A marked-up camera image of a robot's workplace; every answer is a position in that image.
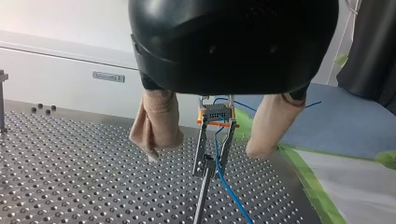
black plastic housing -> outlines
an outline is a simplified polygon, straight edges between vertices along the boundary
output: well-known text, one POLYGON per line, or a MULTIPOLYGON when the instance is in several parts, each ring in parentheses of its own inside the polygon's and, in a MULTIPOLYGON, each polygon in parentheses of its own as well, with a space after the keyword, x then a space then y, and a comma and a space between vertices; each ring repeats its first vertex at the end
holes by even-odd
POLYGON ((131 0, 141 73, 201 95, 295 91, 317 73, 337 0, 131 0))

white surface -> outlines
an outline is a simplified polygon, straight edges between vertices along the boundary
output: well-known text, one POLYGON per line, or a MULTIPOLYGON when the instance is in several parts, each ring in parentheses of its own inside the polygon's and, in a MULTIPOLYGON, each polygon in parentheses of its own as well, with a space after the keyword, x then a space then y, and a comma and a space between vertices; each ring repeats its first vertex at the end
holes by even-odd
MULTIPOLYGON (((12 49, 0 49, 0 68, 9 73, 5 98, 33 104, 134 118, 143 90, 135 70, 12 49), (94 79, 92 71, 125 75, 125 83, 94 79)), ((178 100, 180 125, 197 127, 197 96, 178 100)))
POLYGON ((34 35, 0 31, 0 48, 17 49, 79 61, 137 69, 132 52, 106 49, 34 35))
POLYGON ((2 0, 0 47, 135 68, 127 0, 2 0))
POLYGON ((0 30, 133 52, 128 0, 2 0, 0 30))
POLYGON ((351 224, 394 224, 396 171, 361 161, 296 150, 351 224))

optical breadboard table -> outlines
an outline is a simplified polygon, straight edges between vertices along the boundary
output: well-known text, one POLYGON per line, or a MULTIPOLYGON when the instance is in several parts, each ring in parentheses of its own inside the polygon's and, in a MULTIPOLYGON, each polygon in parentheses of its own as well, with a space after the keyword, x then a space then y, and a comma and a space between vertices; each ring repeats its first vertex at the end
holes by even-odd
MULTIPOLYGON (((6 101, 0 151, 0 223, 192 223, 202 178, 192 175, 199 130, 157 163, 128 139, 132 119, 6 101)), ((226 178, 255 223, 320 223, 280 153, 252 160, 234 140, 226 178)), ((213 152, 209 140, 207 152, 213 152)), ((245 223, 218 179, 203 223, 245 223)))

white cabinet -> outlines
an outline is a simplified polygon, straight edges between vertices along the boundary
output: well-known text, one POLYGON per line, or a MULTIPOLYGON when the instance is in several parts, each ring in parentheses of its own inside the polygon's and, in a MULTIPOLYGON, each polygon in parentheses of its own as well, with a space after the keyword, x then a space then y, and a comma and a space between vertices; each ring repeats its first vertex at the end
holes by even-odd
MULTIPOLYGON (((136 70, 0 49, 0 69, 9 100, 134 118, 143 90, 136 70), (125 76, 124 83, 94 79, 92 72, 125 76)), ((198 100, 179 95, 180 125, 196 127, 198 100)))

metal post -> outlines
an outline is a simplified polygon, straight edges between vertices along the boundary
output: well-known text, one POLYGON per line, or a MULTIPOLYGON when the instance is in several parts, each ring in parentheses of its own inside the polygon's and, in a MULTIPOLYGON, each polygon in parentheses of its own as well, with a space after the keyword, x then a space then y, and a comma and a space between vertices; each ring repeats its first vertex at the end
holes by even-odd
POLYGON ((0 70, 0 133, 6 133, 6 123, 4 114, 4 95, 3 95, 3 82, 8 79, 8 74, 4 74, 3 70, 0 70))
POLYGON ((213 159, 208 159, 206 161, 204 181, 201 186, 201 193, 198 198, 197 210, 195 211, 195 219, 193 224, 200 224, 202 221, 202 214, 204 213, 207 190, 209 189, 210 178, 212 178, 215 172, 215 166, 216 164, 214 163, 213 159))
POLYGON ((0 82, 0 133, 5 133, 6 123, 4 115, 4 96, 3 96, 3 82, 0 82))

